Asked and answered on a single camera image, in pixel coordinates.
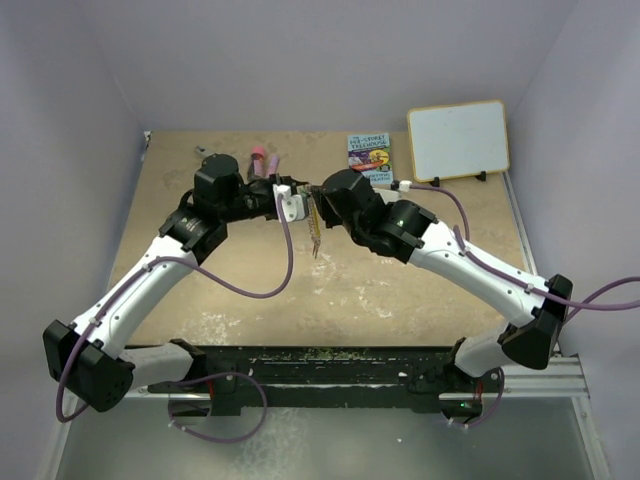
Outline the keyring yellow clip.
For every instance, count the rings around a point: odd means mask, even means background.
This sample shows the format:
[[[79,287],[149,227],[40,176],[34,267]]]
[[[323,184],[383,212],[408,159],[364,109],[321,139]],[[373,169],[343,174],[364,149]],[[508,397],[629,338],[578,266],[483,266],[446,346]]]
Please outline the keyring yellow clip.
[[[314,258],[318,257],[320,246],[321,246],[321,229],[319,222],[319,214],[317,210],[317,206],[313,199],[313,196],[310,195],[308,198],[308,226],[310,232],[310,238],[312,241],[312,255]]]

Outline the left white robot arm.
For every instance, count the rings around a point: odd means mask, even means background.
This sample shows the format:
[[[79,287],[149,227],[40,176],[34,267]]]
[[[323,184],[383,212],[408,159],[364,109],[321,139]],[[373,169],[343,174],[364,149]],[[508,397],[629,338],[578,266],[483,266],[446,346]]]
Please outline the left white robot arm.
[[[220,283],[203,262],[227,238],[232,222],[263,217],[282,227],[310,214],[311,187],[273,173],[243,179],[235,158],[213,154],[202,161],[194,183],[131,270],[99,301],[73,321],[53,321],[43,333],[47,365],[57,381],[56,416],[65,392],[98,412],[113,408],[143,386],[173,382],[184,392],[202,387],[206,361],[181,340],[130,349],[127,344],[167,293],[192,272]]]

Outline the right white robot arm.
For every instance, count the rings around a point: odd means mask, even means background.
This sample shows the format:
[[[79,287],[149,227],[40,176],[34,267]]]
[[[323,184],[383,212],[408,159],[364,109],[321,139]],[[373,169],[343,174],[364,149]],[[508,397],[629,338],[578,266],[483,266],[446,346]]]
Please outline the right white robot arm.
[[[521,271],[463,239],[418,204],[387,201],[361,173],[328,177],[312,195],[327,227],[342,226],[352,241],[382,257],[435,273],[495,309],[502,326],[463,338],[445,366],[446,383],[467,391],[487,372],[507,365],[544,370],[567,316],[572,282]]]

